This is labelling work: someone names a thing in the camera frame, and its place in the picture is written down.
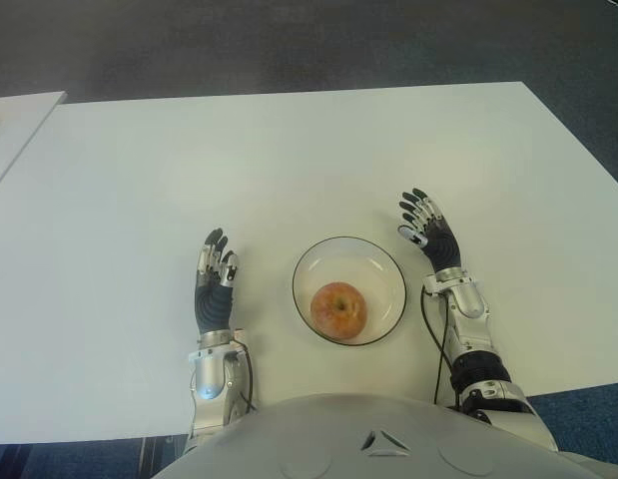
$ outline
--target robotic hand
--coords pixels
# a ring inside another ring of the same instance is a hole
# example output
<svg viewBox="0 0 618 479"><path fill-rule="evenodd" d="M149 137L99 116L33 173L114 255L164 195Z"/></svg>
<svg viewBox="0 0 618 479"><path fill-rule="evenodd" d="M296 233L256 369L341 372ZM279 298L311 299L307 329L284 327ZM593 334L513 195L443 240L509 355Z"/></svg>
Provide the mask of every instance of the robotic hand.
<svg viewBox="0 0 618 479"><path fill-rule="evenodd" d="M450 368L459 410L557 450L521 388L511 382L492 344L487 327L490 310L473 278L461 267L459 245L443 214L422 190L413 189L402 197L399 205L409 225L397 230L426 254L435 272L424 279L422 311L424 294L446 299L447 323L441 343L429 331Z"/></svg>
<svg viewBox="0 0 618 479"><path fill-rule="evenodd" d="M238 272L238 256L232 251L222 258L229 240L221 228L213 230L200 251L196 273L196 321L200 334L229 330L233 306L233 281Z"/></svg>
<svg viewBox="0 0 618 479"><path fill-rule="evenodd" d="M196 368L191 383L196 412L186 451L252 409L249 350L244 332L229 326L239 263L232 251L222 257L227 242L222 229L213 230L202 246L196 271L200 347L189 355Z"/></svg>
<svg viewBox="0 0 618 479"><path fill-rule="evenodd" d="M435 272L461 267L459 245L437 205L422 190L403 193L399 205L407 211L402 217L412 228L399 227L399 233L414 242L428 256Z"/></svg>

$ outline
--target red apple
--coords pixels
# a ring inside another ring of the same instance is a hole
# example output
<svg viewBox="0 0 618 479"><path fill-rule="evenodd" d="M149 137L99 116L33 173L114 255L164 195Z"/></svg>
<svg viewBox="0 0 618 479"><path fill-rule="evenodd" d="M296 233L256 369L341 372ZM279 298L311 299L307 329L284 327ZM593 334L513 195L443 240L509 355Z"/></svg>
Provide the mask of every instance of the red apple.
<svg viewBox="0 0 618 479"><path fill-rule="evenodd" d="M332 339L351 339L366 325L366 301L347 282L332 282L312 297L310 317L323 335Z"/></svg>

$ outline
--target white surface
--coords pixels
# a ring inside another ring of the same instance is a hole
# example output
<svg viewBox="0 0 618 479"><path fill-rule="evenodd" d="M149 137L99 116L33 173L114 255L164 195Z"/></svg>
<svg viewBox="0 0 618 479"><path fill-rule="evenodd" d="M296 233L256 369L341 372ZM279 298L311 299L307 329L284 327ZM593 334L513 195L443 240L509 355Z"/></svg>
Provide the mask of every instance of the white surface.
<svg viewBox="0 0 618 479"><path fill-rule="evenodd" d="M240 253L233 325L259 404L431 400L430 266L396 232L412 186L445 212L527 394L618 381L618 185L520 83L65 105L0 186L0 442L187 431L195 268L216 226ZM295 309L297 260L332 236L404 272L382 341L332 344Z"/></svg>
<svg viewBox="0 0 618 479"><path fill-rule="evenodd" d="M312 330L312 298L323 286L339 281L352 285L364 297L366 325L356 337L333 339L334 342L367 344L395 327L406 302L404 279L398 266L388 253L371 242L332 238L312 246L300 259L293 276L296 304Z"/></svg>
<svg viewBox="0 0 618 479"><path fill-rule="evenodd" d="M0 180L63 98L64 92L0 98Z"/></svg>

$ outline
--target robot forearm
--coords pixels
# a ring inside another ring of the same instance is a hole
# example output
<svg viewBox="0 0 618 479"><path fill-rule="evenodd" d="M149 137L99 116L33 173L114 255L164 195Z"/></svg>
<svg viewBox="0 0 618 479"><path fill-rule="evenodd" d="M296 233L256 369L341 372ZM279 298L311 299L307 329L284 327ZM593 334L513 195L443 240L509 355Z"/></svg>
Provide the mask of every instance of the robot forearm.
<svg viewBox="0 0 618 479"><path fill-rule="evenodd" d="M446 219L421 190L404 193L399 205L410 225L399 233L428 256L435 274L424 279L429 295L445 299L448 325L444 354L450 383L461 412L557 450L555 441L492 344L488 331L490 309L473 278L461 267L459 246Z"/></svg>
<svg viewBox="0 0 618 479"><path fill-rule="evenodd" d="M200 349L189 355L195 366L192 445L197 445L195 438L215 434L247 412L251 379L244 340L240 329L207 332L201 336Z"/></svg>

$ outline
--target blue carpet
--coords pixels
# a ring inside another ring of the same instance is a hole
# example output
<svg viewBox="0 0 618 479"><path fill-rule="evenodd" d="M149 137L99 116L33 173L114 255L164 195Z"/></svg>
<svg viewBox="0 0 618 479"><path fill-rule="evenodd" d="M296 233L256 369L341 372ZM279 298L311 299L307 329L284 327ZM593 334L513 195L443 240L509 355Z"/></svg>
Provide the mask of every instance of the blue carpet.
<svg viewBox="0 0 618 479"><path fill-rule="evenodd" d="M618 383L529 400L559 449L618 464Z"/></svg>
<svg viewBox="0 0 618 479"><path fill-rule="evenodd" d="M561 450L618 464L618 384L534 396L530 402ZM145 470L155 474L171 464L184 440L185 436L172 436L159 438L157 445L154 441L154 463ZM2 475L0 479L136 478L141 445L142 439L35 444L24 458L22 474ZM6 451L7 446L0 445L3 466Z"/></svg>

